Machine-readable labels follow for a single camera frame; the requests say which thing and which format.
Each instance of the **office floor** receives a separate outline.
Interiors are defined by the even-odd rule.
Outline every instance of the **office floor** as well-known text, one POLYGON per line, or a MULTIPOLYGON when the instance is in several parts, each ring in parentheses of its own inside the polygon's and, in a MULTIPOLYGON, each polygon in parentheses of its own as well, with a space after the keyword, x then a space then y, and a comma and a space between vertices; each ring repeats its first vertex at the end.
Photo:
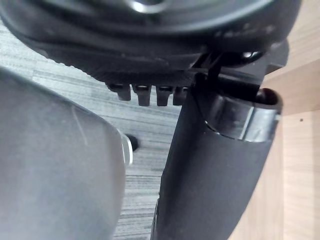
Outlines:
POLYGON ((0 66, 56 91, 140 140, 133 165, 126 169, 124 205, 114 239, 149 239, 160 178, 180 107, 172 106, 172 98, 169 106, 157 107, 154 89, 150 107, 138 106, 135 94, 130 102, 119 101, 103 83, 23 45, 1 21, 0 66))

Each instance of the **black plastic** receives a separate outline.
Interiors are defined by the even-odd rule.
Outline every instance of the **black plastic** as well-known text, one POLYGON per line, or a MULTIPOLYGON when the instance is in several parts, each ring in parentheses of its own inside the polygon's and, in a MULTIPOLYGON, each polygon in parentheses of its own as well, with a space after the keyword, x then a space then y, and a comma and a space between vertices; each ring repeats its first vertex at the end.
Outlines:
POLYGON ((153 240, 228 239, 260 177, 282 109, 276 93, 264 97, 267 104, 246 102, 201 81, 190 89, 161 177, 153 240), (255 113, 267 118, 256 122, 255 113), (213 129, 213 122, 222 128, 213 129))

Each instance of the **light wood panel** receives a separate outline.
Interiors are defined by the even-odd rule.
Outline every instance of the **light wood panel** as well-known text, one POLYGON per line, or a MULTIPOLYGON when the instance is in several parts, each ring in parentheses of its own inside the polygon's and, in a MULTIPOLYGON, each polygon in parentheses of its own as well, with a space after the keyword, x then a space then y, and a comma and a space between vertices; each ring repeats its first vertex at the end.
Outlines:
POLYGON ((320 59, 320 1, 303 0, 289 35, 290 55, 286 67, 270 74, 272 79, 320 59))
POLYGON ((263 87, 282 96, 284 115, 320 110, 320 60, 267 80, 263 87))
POLYGON ((282 124, 250 203, 230 240, 283 239, 282 124))
POLYGON ((284 240, 320 239, 320 111, 283 119, 284 240))

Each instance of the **striped carpet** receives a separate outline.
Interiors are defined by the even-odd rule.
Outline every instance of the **striped carpet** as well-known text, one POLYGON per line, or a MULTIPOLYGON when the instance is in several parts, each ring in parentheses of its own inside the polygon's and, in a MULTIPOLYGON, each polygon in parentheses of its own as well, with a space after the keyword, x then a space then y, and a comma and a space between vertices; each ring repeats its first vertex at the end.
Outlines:
POLYGON ((160 178, 180 107, 158 107, 155 89, 151 106, 119 101, 117 94, 74 67, 57 64, 37 54, 17 40, 0 21, 0 65, 46 86, 102 116, 122 132, 140 140, 133 165, 126 170, 126 189, 115 240, 150 238, 160 178))

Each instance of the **gray carpet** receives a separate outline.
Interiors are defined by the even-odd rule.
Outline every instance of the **gray carpet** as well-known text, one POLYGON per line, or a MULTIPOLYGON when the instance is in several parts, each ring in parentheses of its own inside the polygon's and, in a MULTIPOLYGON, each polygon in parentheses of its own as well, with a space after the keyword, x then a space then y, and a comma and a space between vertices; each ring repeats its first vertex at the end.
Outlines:
POLYGON ((172 106, 172 98, 169 106, 157 107, 155 89, 150 107, 138 106, 135 94, 130 102, 119 101, 103 83, 24 46, 1 21, 0 65, 58 92, 140 139, 133 165, 126 169, 125 199, 114 239, 149 239, 160 178, 180 107, 172 106))

